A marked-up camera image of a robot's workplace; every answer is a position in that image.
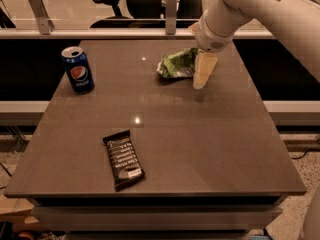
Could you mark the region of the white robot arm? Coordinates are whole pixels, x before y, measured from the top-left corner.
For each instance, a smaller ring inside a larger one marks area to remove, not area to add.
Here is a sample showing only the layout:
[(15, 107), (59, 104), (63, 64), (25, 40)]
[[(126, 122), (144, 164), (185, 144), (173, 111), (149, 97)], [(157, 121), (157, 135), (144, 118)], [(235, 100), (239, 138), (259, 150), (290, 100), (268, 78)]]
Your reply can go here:
[(320, 81), (320, 5), (310, 0), (212, 0), (192, 25), (197, 46), (220, 52), (253, 19)]

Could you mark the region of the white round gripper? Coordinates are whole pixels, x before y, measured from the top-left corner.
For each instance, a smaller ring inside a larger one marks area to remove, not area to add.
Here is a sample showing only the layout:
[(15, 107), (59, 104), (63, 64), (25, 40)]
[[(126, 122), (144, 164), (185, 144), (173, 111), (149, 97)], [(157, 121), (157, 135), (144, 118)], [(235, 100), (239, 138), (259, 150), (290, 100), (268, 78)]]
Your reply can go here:
[(193, 87), (195, 89), (202, 89), (206, 85), (217, 64), (218, 58), (214, 53), (225, 49), (233, 38), (233, 35), (220, 37), (213, 33), (206, 23), (207, 16), (208, 11), (205, 11), (198, 22), (188, 27), (188, 31), (195, 36), (198, 48), (202, 50), (195, 58), (193, 77)]

